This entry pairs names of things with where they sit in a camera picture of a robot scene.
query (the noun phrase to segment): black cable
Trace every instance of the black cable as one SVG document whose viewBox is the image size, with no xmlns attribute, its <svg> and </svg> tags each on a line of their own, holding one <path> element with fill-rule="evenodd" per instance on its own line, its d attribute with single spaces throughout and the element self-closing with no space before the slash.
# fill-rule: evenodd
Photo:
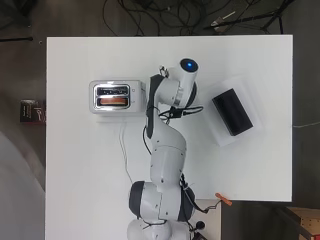
<svg viewBox="0 0 320 240">
<path fill-rule="evenodd" d="M 149 147 L 148 147 L 148 145 L 147 145 L 147 142 L 146 142 L 146 137 L 145 137 L 146 130 L 147 130 L 147 127 L 144 126 L 143 131 L 142 131 L 142 138 L 143 138 L 144 145 L 146 146 L 149 154 L 151 155 L 151 151 L 150 151 L 150 149 L 149 149 Z"/>
<path fill-rule="evenodd" d="M 148 13 L 147 11 L 144 11 L 144 10 L 135 10 L 135 9 L 128 9 L 128 8 L 125 8 L 125 10 L 126 11 L 128 11 L 128 12 L 138 12 L 138 13 L 144 13 L 144 14 L 146 14 L 149 18 L 151 18 L 155 23 L 156 23 L 156 25 L 157 25 L 157 35 L 158 36 L 161 36 L 161 34 L 160 34 L 160 24 L 159 24 L 159 22 L 157 21 L 157 19 L 155 19 L 150 13 Z"/>
<path fill-rule="evenodd" d="M 185 182 L 184 174 L 181 175 L 180 184 L 181 184 L 181 187 L 182 187 L 182 189 L 183 189 L 186 197 L 188 198 L 190 204 L 194 207 L 194 209 L 198 210 L 199 212 L 202 212 L 202 213 L 207 214 L 210 210 L 216 209 L 217 206 L 218 206 L 218 204 L 221 202 L 221 200 L 220 200 L 220 201 L 218 201 L 215 205 L 209 206 L 209 207 L 207 207 L 207 208 L 205 208 L 205 209 L 203 210 L 203 209 L 201 209 L 201 208 L 195 203 L 195 201 L 193 201 L 192 198 L 189 196 L 189 193 L 188 193 L 188 191 L 187 191 L 187 189 L 189 188 L 189 186 L 188 186 L 188 184 Z"/>
<path fill-rule="evenodd" d="M 242 17 L 242 15 L 253 5 L 254 2 L 255 2 L 255 0 L 252 0 L 250 3 L 248 3 L 246 8 L 239 14 L 239 16 L 236 18 L 235 21 L 239 20 Z M 226 31 L 224 31 L 224 33 L 229 32 L 234 27 L 234 25 L 235 25 L 235 23 L 232 24 Z"/>
<path fill-rule="evenodd" d="M 104 3 L 103 3 L 103 7 L 102 7 L 102 18 L 103 18 L 103 22 L 104 22 L 104 25 L 106 25 L 106 27 L 110 30 L 110 32 L 113 33 L 114 36 L 118 36 L 118 35 L 111 29 L 111 27 L 108 25 L 107 20 L 106 20 L 105 15 L 104 15 L 104 14 L 105 14 L 105 13 L 104 13 L 104 10 L 105 10 L 105 8 L 106 8 L 107 2 L 108 2 L 108 0 L 105 0 Z"/>
<path fill-rule="evenodd" d="M 218 9 L 216 9 L 216 10 L 208 13 L 207 16 L 210 16 L 210 15 L 212 15 L 212 14 L 215 14 L 216 12 L 219 12 L 220 10 L 224 9 L 226 6 L 229 5 L 229 3 L 231 3 L 231 1 L 232 1 L 232 0 L 227 0 L 227 2 L 226 2 L 223 6 L 221 6 L 221 7 L 219 7 Z"/>
<path fill-rule="evenodd" d="M 130 18 L 132 19 L 132 21 L 134 22 L 134 24 L 137 26 L 138 30 L 141 32 L 141 34 L 144 36 L 144 32 L 140 27 L 140 24 L 137 23 L 136 19 L 134 18 L 134 16 L 130 13 L 131 11 L 134 11 L 133 9 L 128 9 L 125 5 L 124 5 L 124 0 L 118 0 L 119 5 L 122 7 L 122 9 L 130 16 Z"/>
</svg>

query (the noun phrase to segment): wire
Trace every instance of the wire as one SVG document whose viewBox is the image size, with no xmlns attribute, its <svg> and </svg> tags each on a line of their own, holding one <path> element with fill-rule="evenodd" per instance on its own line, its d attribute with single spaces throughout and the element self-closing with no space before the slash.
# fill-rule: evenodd
<svg viewBox="0 0 320 240">
<path fill-rule="evenodd" d="M 134 24 L 137 26 L 138 31 L 140 30 L 141 34 L 144 36 L 144 32 L 140 27 L 140 24 L 137 23 L 136 19 L 134 18 L 134 16 L 131 14 L 131 12 L 138 12 L 139 10 L 134 10 L 134 9 L 128 9 L 125 5 L 124 5 L 124 0 L 118 0 L 119 5 L 123 8 L 123 10 L 130 16 L 130 18 L 132 19 L 132 21 L 134 22 Z"/>
<path fill-rule="evenodd" d="M 183 189 L 186 197 L 188 198 L 190 204 L 194 207 L 194 209 L 198 210 L 199 212 L 202 212 L 202 213 L 207 214 L 207 213 L 209 212 L 209 210 L 216 209 L 217 206 L 218 206 L 218 204 L 221 202 L 221 200 L 220 200 L 220 201 L 218 201 L 215 205 L 209 206 L 209 207 L 207 207 L 207 208 L 205 208 L 205 209 L 203 210 L 203 209 L 201 209 L 201 208 L 195 203 L 195 201 L 192 200 L 191 197 L 189 196 L 189 193 L 188 193 L 188 191 L 187 191 L 187 189 L 189 188 L 189 186 L 188 186 L 188 184 L 185 182 L 184 174 L 181 174 L 180 185 L 181 185 L 181 187 L 182 187 L 182 189 Z"/>
<path fill-rule="evenodd" d="M 232 0 L 228 0 L 228 1 L 227 1 L 223 6 L 221 6 L 220 8 L 218 8 L 218 9 L 216 9 L 216 10 L 208 13 L 207 16 L 210 16 L 210 15 L 212 15 L 212 14 L 215 14 L 216 12 L 221 11 L 221 10 L 224 9 L 226 6 L 228 6 L 229 3 L 231 3 L 231 1 L 232 1 Z"/>
<path fill-rule="evenodd" d="M 240 13 L 240 15 L 236 18 L 235 21 L 239 20 L 239 19 L 243 16 L 243 14 L 245 14 L 245 12 L 246 12 L 252 5 L 254 5 L 254 4 L 257 3 L 257 2 L 254 3 L 255 0 L 252 0 L 250 3 L 248 2 L 248 0 L 245 0 L 245 1 L 246 1 L 246 3 L 247 3 L 247 6 L 246 6 L 246 8 Z M 229 32 L 229 31 L 234 27 L 234 25 L 236 25 L 236 23 L 232 24 L 226 31 L 224 31 L 224 33 Z"/>
<path fill-rule="evenodd" d="M 144 145 L 146 146 L 146 149 L 148 150 L 149 154 L 151 155 L 151 151 L 146 143 L 146 136 L 145 136 L 146 129 L 147 129 L 147 127 L 144 126 L 143 131 L 142 131 L 142 138 L 143 138 Z"/>
<path fill-rule="evenodd" d="M 105 0 L 104 3 L 103 3 L 103 7 L 102 7 L 102 18 L 103 18 L 103 22 L 104 22 L 104 25 L 106 25 L 106 27 L 110 30 L 110 32 L 113 33 L 114 36 L 118 36 L 113 30 L 112 28 L 108 25 L 107 23 L 107 20 L 106 20 L 106 17 L 105 17 L 105 8 L 106 8 L 106 5 L 107 5 L 107 2 L 108 0 Z"/>
<path fill-rule="evenodd" d="M 311 127 L 311 126 L 316 126 L 316 125 L 319 125 L 320 122 L 314 122 L 314 123 L 310 123 L 310 124 L 305 124 L 305 125 L 293 125 L 292 127 L 293 128 L 305 128 L 305 127 Z"/>
<path fill-rule="evenodd" d="M 126 173 L 128 175 L 128 178 L 130 179 L 130 182 L 132 184 L 133 181 L 132 181 L 132 178 L 131 178 L 130 173 L 128 171 L 128 157 L 127 157 L 126 146 L 125 146 L 125 143 L 124 143 L 124 132 L 126 130 L 126 126 L 127 126 L 126 122 L 121 124 L 120 131 L 119 131 L 119 143 L 120 143 L 122 154 L 123 154 L 125 170 L 126 170 Z"/>
</svg>

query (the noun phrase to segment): cable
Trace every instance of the cable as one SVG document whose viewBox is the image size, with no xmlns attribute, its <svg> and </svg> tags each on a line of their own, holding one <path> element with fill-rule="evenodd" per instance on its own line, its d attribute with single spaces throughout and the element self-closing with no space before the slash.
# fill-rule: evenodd
<svg viewBox="0 0 320 240">
<path fill-rule="evenodd" d="M 316 126 L 316 125 L 319 125 L 320 122 L 314 122 L 314 123 L 309 123 L 309 124 L 305 124 L 305 125 L 293 125 L 292 127 L 293 128 L 305 128 L 305 127 L 311 127 L 311 126 Z"/>
<path fill-rule="evenodd" d="M 104 15 L 104 11 L 105 11 L 107 2 L 108 2 L 108 0 L 105 0 L 104 3 L 103 3 L 103 7 L 102 7 L 102 18 L 103 18 L 103 22 L 104 22 L 104 25 L 106 25 L 106 27 L 113 33 L 114 36 L 118 36 L 118 35 L 111 29 L 111 27 L 108 25 L 107 20 L 106 20 L 105 15 Z"/>
<path fill-rule="evenodd" d="M 139 11 L 139 10 L 133 10 L 133 9 L 128 9 L 125 5 L 124 5 L 124 0 L 118 0 L 119 5 L 123 8 L 123 10 L 130 16 L 130 18 L 132 19 L 132 21 L 134 22 L 134 24 L 137 26 L 138 30 L 140 30 L 141 34 L 144 36 L 144 32 L 140 27 L 140 24 L 137 23 L 136 19 L 134 18 L 134 16 L 130 13 L 130 12 L 134 12 L 134 11 Z"/>
<path fill-rule="evenodd" d="M 127 157 L 126 146 L 124 144 L 124 132 L 126 130 L 126 126 L 127 126 L 126 122 L 121 124 L 120 131 L 119 131 L 119 143 L 120 143 L 122 154 L 123 154 L 126 173 L 128 175 L 128 178 L 130 179 L 131 184 L 133 184 L 132 178 L 131 178 L 130 173 L 128 171 L 128 157 Z"/>
<path fill-rule="evenodd" d="M 187 189 L 189 188 L 188 184 L 185 182 L 185 177 L 184 177 L 184 174 L 181 175 L 181 179 L 180 179 L 180 184 L 181 184 L 181 187 L 186 195 L 186 197 L 188 198 L 190 204 L 194 207 L 194 209 L 198 210 L 199 212 L 202 212 L 202 213 L 205 213 L 207 214 L 209 212 L 209 210 L 212 210 L 212 209 L 216 209 L 218 204 L 221 202 L 218 201 L 215 205 L 213 206 L 209 206 L 207 208 L 205 208 L 204 210 L 202 210 L 196 203 L 194 200 L 191 199 L 191 197 L 189 196 L 189 193 L 187 191 Z"/>
<path fill-rule="evenodd" d="M 142 131 L 142 138 L 143 138 L 144 145 L 146 146 L 146 149 L 148 150 L 149 154 L 151 155 L 151 151 L 146 143 L 146 136 L 145 136 L 146 129 L 147 129 L 147 127 L 144 126 L 143 131 Z"/>
<path fill-rule="evenodd" d="M 232 0 L 228 0 L 228 1 L 227 1 L 223 6 L 221 6 L 220 8 L 218 8 L 218 9 L 216 9 L 216 10 L 208 13 L 207 16 L 210 16 L 210 15 L 212 15 L 212 14 L 215 14 L 216 12 L 219 12 L 220 10 L 224 9 L 226 6 L 229 5 L 229 3 L 231 3 L 231 1 L 232 1 Z"/>
</svg>

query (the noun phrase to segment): black object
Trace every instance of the black object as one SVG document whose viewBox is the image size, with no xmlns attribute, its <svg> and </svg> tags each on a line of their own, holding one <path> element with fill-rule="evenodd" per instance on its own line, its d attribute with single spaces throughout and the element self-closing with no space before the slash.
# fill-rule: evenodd
<svg viewBox="0 0 320 240">
<path fill-rule="evenodd" d="M 158 87 L 160 86 L 161 82 L 163 81 L 164 76 L 161 76 L 160 74 L 157 74 L 150 78 L 150 90 L 149 90 L 149 101 L 147 105 L 147 136 L 149 139 L 151 139 L 153 134 L 153 111 L 154 111 L 154 96 L 156 91 L 158 90 Z"/>
<path fill-rule="evenodd" d="M 21 100 L 20 122 L 27 124 L 46 124 L 46 101 Z"/>
<path fill-rule="evenodd" d="M 207 239 L 204 236 L 202 236 L 201 233 L 196 232 L 192 240 L 207 240 Z"/>
<path fill-rule="evenodd" d="M 247 18 L 241 18 L 241 19 L 237 19 L 235 21 L 229 21 L 229 22 L 223 22 L 220 23 L 218 25 L 215 26 L 209 26 L 209 27 L 205 27 L 205 30 L 208 29 L 215 29 L 217 27 L 222 27 L 222 26 L 233 26 L 234 24 L 237 23 L 245 23 L 245 22 L 252 22 L 254 20 L 258 20 L 258 19 L 264 19 L 264 18 L 270 18 L 271 19 L 262 27 L 260 27 L 258 30 L 262 30 L 264 32 L 268 33 L 268 27 L 278 18 L 279 19 L 279 25 L 280 25 L 280 32 L 281 34 L 283 34 L 283 25 L 282 25 L 282 14 L 283 11 L 287 9 L 287 7 L 293 3 L 295 0 L 284 0 L 281 4 L 281 6 L 279 7 L 278 10 L 274 11 L 273 13 L 266 13 L 266 14 L 261 14 L 261 15 L 256 15 L 256 16 L 252 16 L 252 17 L 247 17 Z"/>
<path fill-rule="evenodd" d="M 188 188 L 185 191 L 188 193 L 191 200 L 194 201 L 195 195 L 192 189 Z M 181 188 L 181 205 L 180 205 L 180 211 L 178 216 L 179 222 L 188 222 L 192 217 L 192 213 L 193 213 L 193 206 L 189 201 L 188 197 L 186 196 L 185 191 L 183 190 L 183 188 Z"/>
<path fill-rule="evenodd" d="M 202 221 L 198 221 L 196 223 L 196 229 L 197 230 L 203 230 L 205 227 L 206 227 L 206 224 L 204 222 L 202 222 Z"/>
<path fill-rule="evenodd" d="M 0 42 L 33 41 L 33 37 L 0 39 Z"/>
<path fill-rule="evenodd" d="M 220 94 L 212 101 L 232 136 L 236 136 L 253 127 L 233 89 Z"/>
<path fill-rule="evenodd" d="M 141 205 L 143 186 L 144 186 L 144 181 L 138 181 L 132 184 L 131 190 L 130 190 L 129 208 L 131 212 L 134 215 L 136 215 L 138 218 L 141 218 L 140 205 Z"/>
</svg>

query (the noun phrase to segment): table surface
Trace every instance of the table surface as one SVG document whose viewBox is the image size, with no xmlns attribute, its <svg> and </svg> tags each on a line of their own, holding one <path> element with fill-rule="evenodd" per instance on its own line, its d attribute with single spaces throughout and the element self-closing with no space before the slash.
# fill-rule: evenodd
<svg viewBox="0 0 320 240">
<path fill-rule="evenodd" d="M 235 76 L 245 79 L 264 131 L 223 148 L 201 114 L 172 125 L 187 141 L 185 175 L 198 199 L 291 201 L 292 37 L 48 38 L 47 239 L 125 239 L 133 215 L 131 183 L 119 144 L 121 123 L 98 123 L 89 83 L 116 77 L 145 81 L 182 58 L 200 66 L 199 94 Z M 124 141 L 134 181 L 149 180 L 145 120 L 127 123 Z"/>
</svg>

